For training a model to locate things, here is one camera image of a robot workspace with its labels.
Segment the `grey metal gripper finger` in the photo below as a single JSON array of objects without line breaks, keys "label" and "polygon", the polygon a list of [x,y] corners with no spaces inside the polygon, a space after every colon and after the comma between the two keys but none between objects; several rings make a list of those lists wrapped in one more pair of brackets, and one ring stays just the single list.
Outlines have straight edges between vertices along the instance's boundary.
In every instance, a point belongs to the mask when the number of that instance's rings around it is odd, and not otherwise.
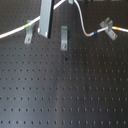
[{"label": "grey metal gripper finger", "polygon": [[54,0],[42,0],[39,19],[39,34],[45,38],[49,37],[50,21],[52,17]]}]

